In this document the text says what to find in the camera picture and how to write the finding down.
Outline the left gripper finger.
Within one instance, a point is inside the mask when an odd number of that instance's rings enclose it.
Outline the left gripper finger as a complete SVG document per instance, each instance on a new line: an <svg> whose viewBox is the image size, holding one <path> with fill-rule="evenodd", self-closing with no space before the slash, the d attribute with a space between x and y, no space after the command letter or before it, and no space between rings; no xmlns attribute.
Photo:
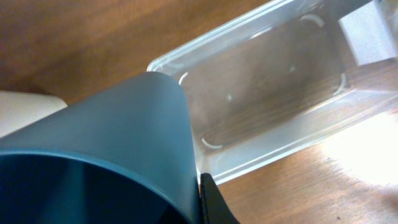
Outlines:
<svg viewBox="0 0 398 224"><path fill-rule="evenodd" d="M200 176L201 215L205 224L239 224L209 173Z"/></svg>

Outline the blue cup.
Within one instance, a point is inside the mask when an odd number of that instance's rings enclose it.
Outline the blue cup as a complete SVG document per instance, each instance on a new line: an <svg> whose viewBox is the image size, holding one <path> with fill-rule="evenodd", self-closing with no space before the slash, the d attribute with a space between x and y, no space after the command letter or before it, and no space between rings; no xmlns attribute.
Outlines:
<svg viewBox="0 0 398 224"><path fill-rule="evenodd" d="M1 139L2 223L200 223L185 94L146 72Z"/></svg>

